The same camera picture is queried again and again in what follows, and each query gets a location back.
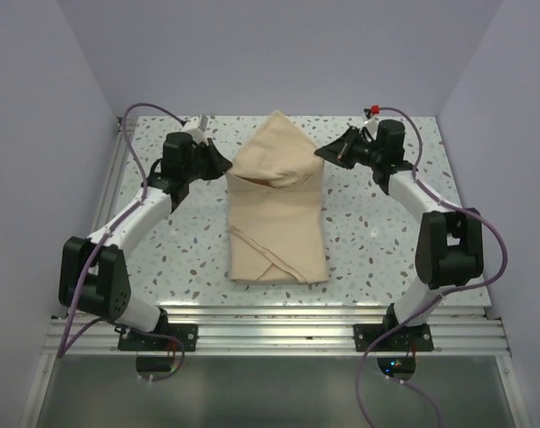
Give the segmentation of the beige cloth mat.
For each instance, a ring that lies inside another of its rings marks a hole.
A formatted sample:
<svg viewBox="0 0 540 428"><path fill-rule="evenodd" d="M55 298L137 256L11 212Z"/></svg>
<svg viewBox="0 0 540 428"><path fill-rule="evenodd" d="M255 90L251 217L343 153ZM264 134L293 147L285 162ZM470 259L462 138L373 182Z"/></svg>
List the beige cloth mat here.
<svg viewBox="0 0 540 428"><path fill-rule="evenodd" d="M329 278L322 226L324 161L314 141L273 112L226 174L230 277L243 284Z"/></svg>

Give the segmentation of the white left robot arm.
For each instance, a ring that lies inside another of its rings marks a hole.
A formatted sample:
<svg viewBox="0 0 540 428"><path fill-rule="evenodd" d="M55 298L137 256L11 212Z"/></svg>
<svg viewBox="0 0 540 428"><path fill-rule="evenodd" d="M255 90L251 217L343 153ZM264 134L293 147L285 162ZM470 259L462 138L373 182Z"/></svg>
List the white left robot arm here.
<svg viewBox="0 0 540 428"><path fill-rule="evenodd" d="M61 256L60 304L139 330L150 350L168 344L159 307L134 297L127 259L142 239L184 201L191 183L217 180L232 163L199 128L170 133L134 199L86 238L71 237Z"/></svg>

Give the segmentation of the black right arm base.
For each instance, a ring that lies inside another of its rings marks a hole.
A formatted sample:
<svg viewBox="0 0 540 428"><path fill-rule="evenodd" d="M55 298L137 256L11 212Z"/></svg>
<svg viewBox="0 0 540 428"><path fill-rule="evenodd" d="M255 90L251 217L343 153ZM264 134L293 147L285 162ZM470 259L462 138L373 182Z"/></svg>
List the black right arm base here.
<svg viewBox="0 0 540 428"><path fill-rule="evenodd" d="M432 352L435 347L428 324L404 326L388 334L388 331L397 325L394 305L391 304L380 323L353 325L354 343L356 351L365 352L373 342L382 337L372 349L389 353L388 357L377 357L379 369L388 377L406 381L416 370L416 354Z"/></svg>

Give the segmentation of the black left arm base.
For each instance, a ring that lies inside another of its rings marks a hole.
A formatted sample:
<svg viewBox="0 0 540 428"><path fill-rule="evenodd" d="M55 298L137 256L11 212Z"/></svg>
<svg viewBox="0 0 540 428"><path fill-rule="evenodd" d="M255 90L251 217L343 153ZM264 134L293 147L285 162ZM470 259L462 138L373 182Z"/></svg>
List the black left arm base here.
<svg viewBox="0 0 540 428"><path fill-rule="evenodd" d="M136 353L135 370L148 382L167 380L183 366L187 352L196 351L199 326L194 323L171 324L162 313L151 332L117 325L118 349Z"/></svg>

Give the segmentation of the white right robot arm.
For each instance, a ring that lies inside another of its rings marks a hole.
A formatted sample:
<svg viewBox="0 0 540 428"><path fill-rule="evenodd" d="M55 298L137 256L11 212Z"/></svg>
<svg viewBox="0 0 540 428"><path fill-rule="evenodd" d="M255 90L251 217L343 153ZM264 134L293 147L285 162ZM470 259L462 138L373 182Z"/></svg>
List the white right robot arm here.
<svg viewBox="0 0 540 428"><path fill-rule="evenodd" d="M413 329L426 323L430 301L445 291L465 286L483 272L481 223L432 199L413 175L405 159L405 125L394 119L368 119L362 128L351 126L333 142L315 150L315 155L344 169L363 165L372 171L376 185L399 202L419 222L414 254L416 277L405 294L391 304L383 319L381 338L393 350L413 340Z"/></svg>

